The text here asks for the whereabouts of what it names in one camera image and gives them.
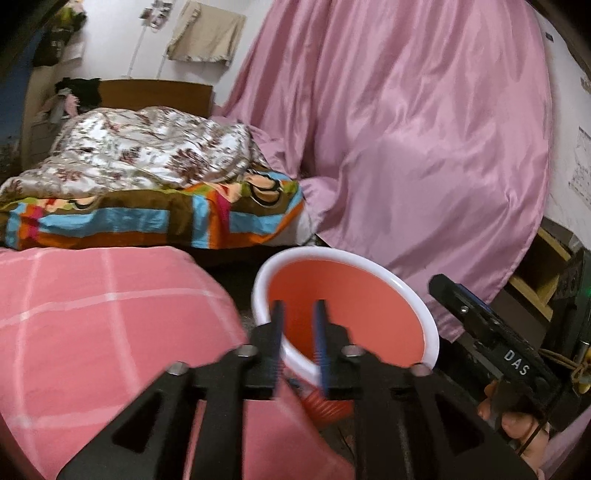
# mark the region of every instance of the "wooden shelf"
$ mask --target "wooden shelf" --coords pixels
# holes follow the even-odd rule
[[[515,274],[509,279],[509,284],[519,292],[522,300],[548,321],[553,313],[548,304],[569,259],[566,249],[540,228]]]

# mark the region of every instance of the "pink blanket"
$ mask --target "pink blanket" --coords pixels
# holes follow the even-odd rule
[[[229,295],[171,247],[0,249],[0,271],[0,414],[47,480],[167,366],[246,341]],[[351,480],[287,383],[277,396],[245,406],[245,480]]]
[[[445,273],[490,301],[540,224],[551,135],[523,0],[276,0],[220,113],[303,178],[320,236],[427,295]]]

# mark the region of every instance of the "rope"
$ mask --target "rope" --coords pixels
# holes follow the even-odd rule
[[[580,364],[573,362],[570,358],[566,358],[559,353],[551,350],[540,349],[540,355],[552,360],[554,363],[572,370],[570,379],[573,385],[589,385],[591,384],[591,349],[583,358]]]

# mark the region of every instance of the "colorful striped blanket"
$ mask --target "colorful striped blanket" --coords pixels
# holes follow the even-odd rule
[[[249,247],[272,240],[302,212],[303,205],[296,181],[257,166],[232,183],[201,182],[184,190],[17,200],[0,206],[0,240],[16,250]]]

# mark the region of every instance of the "white stripe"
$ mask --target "white stripe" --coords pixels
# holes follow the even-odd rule
[[[109,250],[102,250],[101,256],[103,257],[103,263],[106,269],[108,289],[114,294],[116,292],[115,276],[111,267],[111,260],[109,259]],[[141,389],[141,383],[139,381],[138,369],[135,365],[134,357],[131,355],[131,347],[129,346],[127,333],[125,331],[125,322],[123,320],[123,314],[121,313],[121,305],[116,301],[109,302],[109,305],[111,307],[111,321],[109,322],[109,325],[111,327],[111,334],[119,357],[119,366],[121,367],[121,371],[125,378],[129,395],[135,397]]]
[[[92,297],[84,297],[77,300],[69,301],[48,301],[43,303],[31,310],[14,315],[10,318],[0,320],[0,328],[16,325],[20,322],[23,314],[27,314],[29,317],[33,317],[39,313],[44,312],[67,312],[69,310],[82,309],[85,307],[92,307],[93,305],[99,305],[108,301],[114,300],[132,300],[132,299],[144,299],[147,297],[166,297],[166,296],[182,296],[187,295],[191,297],[211,297],[215,299],[224,299],[219,297],[208,290],[198,290],[195,288],[161,288],[159,290],[139,290],[139,291],[126,291],[121,293],[103,293],[101,295],[95,295]]]
[[[27,406],[25,405],[25,380],[24,380],[24,362],[25,362],[25,340],[27,338],[27,320],[30,315],[28,312],[31,298],[33,296],[33,287],[37,273],[39,272],[39,265],[41,263],[41,257],[44,255],[43,250],[35,254],[33,265],[31,266],[31,273],[25,287],[22,310],[23,313],[20,315],[20,325],[17,332],[17,345],[16,353],[14,358],[14,388],[17,401],[17,415],[22,418],[27,418]],[[39,452],[35,447],[35,440],[33,439],[33,432],[31,430],[23,430],[25,447],[27,449],[27,456],[31,463],[37,468],[39,473],[43,475],[41,470],[41,459]]]
[[[73,412],[62,415],[47,415],[38,419],[16,416],[7,420],[11,427],[25,429],[72,429],[109,423],[125,405],[97,408],[86,412]]]
[[[4,265],[10,265],[13,263],[18,263],[18,262],[26,262],[29,260],[35,260],[35,257],[33,255],[29,255],[28,257],[21,257],[19,255],[16,255],[16,258],[10,258],[8,260],[0,261],[0,267],[3,267]]]

